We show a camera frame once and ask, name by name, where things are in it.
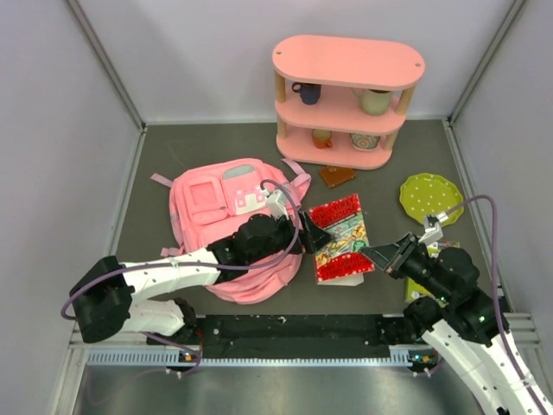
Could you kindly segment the red patterned book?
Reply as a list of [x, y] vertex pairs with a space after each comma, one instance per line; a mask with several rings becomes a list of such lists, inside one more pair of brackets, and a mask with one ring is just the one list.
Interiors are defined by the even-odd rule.
[[315, 281], [318, 285], [354, 287], [375, 270], [360, 251], [369, 246], [358, 194], [312, 207], [310, 219], [331, 235], [315, 254]]

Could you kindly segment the green cartoon book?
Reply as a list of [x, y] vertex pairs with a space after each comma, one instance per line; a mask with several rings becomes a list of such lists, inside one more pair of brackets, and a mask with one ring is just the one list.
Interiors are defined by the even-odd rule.
[[[435, 259], [439, 253], [446, 248], [455, 247], [460, 248], [461, 244], [456, 241], [438, 240], [431, 245], [427, 246], [428, 254], [431, 258]], [[412, 303], [421, 297], [433, 297], [428, 290], [422, 287], [420, 284], [414, 282], [411, 278], [406, 280], [405, 286], [405, 302]]]

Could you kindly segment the pink student backpack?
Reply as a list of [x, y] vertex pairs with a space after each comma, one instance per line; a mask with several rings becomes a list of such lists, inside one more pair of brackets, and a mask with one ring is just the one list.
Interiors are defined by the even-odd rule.
[[[176, 248], [162, 249], [162, 256], [196, 251], [238, 230], [254, 214], [268, 214], [266, 197], [260, 182], [270, 179], [281, 183], [297, 207], [308, 192], [311, 175], [302, 166], [283, 160], [296, 173], [288, 180], [284, 173], [255, 158], [189, 169], [174, 180], [154, 174], [151, 180], [168, 188], [169, 219]], [[221, 284], [208, 285], [215, 296], [233, 303], [254, 304], [272, 297], [297, 274], [302, 259], [289, 254], [281, 262]]]

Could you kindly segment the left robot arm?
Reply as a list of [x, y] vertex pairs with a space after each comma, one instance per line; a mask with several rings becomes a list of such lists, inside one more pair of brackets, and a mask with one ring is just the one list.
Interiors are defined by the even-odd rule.
[[181, 256], [137, 264], [104, 257], [71, 289], [68, 305], [88, 344], [120, 332], [188, 342], [196, 330], [193, 311], [182, 300], [159, 302], [157, 297], [230, 282], [288, 254], [314, 254], [331, 239], [305, 212], [295, 218], [255, 214], [233, 234]]

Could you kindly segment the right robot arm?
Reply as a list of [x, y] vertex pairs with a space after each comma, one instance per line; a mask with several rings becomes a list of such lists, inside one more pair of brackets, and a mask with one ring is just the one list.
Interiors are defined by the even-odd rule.
[[497, 298], [477, 285], [480, 272], [465, 250], [447, 247], [431, 257], [426, 245], [409, 233], [361, 252], [390, 277], [409, 278], [429, 292], [404, 309], [398, 328], [385, 328], [387, 339], [408, 337], [431, 346], [486, 414], [552, 412], [517, 350]]

